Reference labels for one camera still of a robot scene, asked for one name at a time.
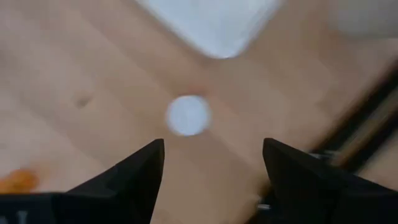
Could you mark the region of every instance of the light wood surface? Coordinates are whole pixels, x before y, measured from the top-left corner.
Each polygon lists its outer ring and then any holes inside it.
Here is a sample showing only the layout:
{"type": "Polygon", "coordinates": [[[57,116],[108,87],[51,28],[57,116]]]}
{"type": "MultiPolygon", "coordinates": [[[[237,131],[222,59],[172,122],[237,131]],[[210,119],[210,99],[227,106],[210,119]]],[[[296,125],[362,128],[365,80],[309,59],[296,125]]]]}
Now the light wood surface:
{"type": "Polygon", "coordinates": [[[133,0],[0,0],[0,175],[67,190],[164,138],[153,223],[241,223],[266,182],[263,138],[310,149],[398,53],[326,16],[324,0],[287,1],[240,57],[212,60],[133,0]],[[165,126],[184,94],[213,110],[199,136],[165,126]]]}

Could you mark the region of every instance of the ping pong ball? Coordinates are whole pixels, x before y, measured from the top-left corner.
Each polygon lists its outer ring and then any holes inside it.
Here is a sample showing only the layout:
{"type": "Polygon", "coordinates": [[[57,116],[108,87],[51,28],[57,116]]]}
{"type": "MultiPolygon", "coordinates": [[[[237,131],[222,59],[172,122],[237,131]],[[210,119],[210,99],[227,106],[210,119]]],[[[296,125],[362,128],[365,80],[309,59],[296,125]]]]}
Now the ping pong ball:
{"type": "Polygon", "coordinates": [[[211,111],[207,101],[200,96],[180,96],[167,109],[167,125],[179,136],[202,133],[210,124],[211,111]]]}

